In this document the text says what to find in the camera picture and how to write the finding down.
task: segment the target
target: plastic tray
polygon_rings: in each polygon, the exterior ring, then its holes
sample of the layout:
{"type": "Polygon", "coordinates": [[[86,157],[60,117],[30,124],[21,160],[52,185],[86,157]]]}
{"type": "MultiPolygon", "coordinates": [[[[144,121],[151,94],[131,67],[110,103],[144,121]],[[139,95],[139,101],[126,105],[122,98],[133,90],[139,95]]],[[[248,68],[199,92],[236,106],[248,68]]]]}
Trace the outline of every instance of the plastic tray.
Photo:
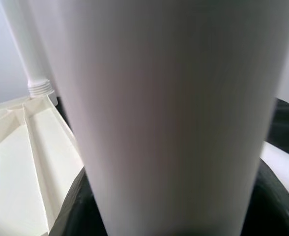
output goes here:
{"type": "Polygon", "coordinates": [[[83,163],[48,97],[0,105],[0,234],[48,234],[83,163]]]}

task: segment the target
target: white pole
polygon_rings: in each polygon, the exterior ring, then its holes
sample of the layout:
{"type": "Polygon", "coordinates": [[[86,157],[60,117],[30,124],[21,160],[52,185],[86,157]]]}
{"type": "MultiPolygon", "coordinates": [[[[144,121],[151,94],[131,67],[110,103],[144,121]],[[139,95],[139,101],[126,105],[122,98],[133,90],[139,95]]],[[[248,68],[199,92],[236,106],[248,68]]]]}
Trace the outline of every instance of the white pole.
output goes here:
{"type": "Polygon", "coordinates": [[[30,5],[108,234],[239,235],[289,0],[30,5]]]}
{"type": "Polygon", "coordinates": [[[26,4],[21,3],[20,0],[1,0],[1,3],[27,75],[31,97],[49,94],[54,105],[57,105],[55,92],[47,79],[39,56],[39,49],[35,45],[35,35],[32,35],[31,31],[33,27],[31,19],[26,17],[26,11],[23,10],[26,4]]]}

